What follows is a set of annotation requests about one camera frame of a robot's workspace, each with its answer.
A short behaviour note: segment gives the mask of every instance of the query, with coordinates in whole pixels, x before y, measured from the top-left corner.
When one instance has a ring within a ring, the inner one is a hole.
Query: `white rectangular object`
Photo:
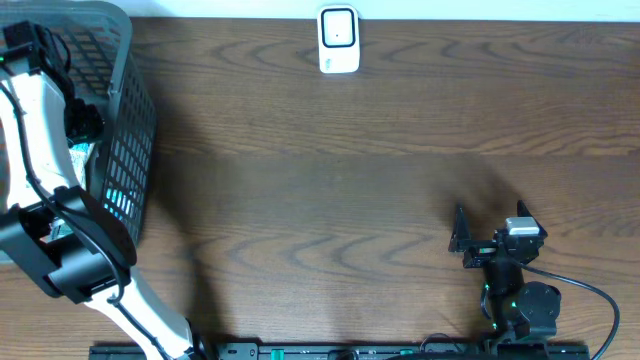
[[[358,12],[349,5],[333,5],[318,14],[318,55],[320,71],[349,73],[360,66]]]

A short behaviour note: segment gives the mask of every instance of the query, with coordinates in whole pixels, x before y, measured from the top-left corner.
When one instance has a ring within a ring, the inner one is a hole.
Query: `wooden table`
[[[526,200],[534,265],[620,304],[640,352],[640,25],[362,21],[360,70],[317,66],[314,21],[135,19],[158,111],[139,267],[209,336],[417,341],[488,330],[479,270],[447,252],[456,201],[488,238]],[[527,280],[541,278],[525,274]],[[559,339],[612,311],[560,288]],[[0,357],[128,342],[0,268]]]

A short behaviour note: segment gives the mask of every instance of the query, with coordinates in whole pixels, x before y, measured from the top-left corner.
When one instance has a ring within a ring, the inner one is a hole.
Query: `table surface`
[[[362,21],[323,75],[314,21],[134,19],[158,112],[139,267],[213,339],[418,341],[489,330],[480,270],[447,252],[454,204],[489,238],[524,199],[540,268],[620,304],[607,359],[640,352],[640,25]],[[541,280],[525,274],[526,280]],[[562,292],[558,338],[612,322]],[[128,342],[0,268],[0,357]]]

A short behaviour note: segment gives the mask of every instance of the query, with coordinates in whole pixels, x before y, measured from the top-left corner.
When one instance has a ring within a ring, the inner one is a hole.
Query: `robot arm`
[[[102,119],[95,106],[75,98],[54,36],[29,22],[3,32],[8,51],[0,65],[8,79],[0,116],[11,169],[9,204],[15,205],[0,217],[0,249],[49,296],[105,314],[148,359],[213,358],[136,269],[124,225],[76,178],[69,147],[96,141]],[[73,233],[41,240],[58,220]]]

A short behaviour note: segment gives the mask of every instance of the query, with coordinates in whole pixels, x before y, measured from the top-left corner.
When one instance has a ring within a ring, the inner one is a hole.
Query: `wood plank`
[[[527,201],[540,268],[619,302],[607,359],[640,351],[640,26],[363,21],[358,73],[317,68],[315,24],[135,19],[158,110],[139,266],[212,338],[417,341],[491,326],[446,251],[456,202],[488,237]],[[526,274],[527,280],[542,280]],[[606,302],[563,294],[594,353]],[[0,358],[127,338],[0,268]]]

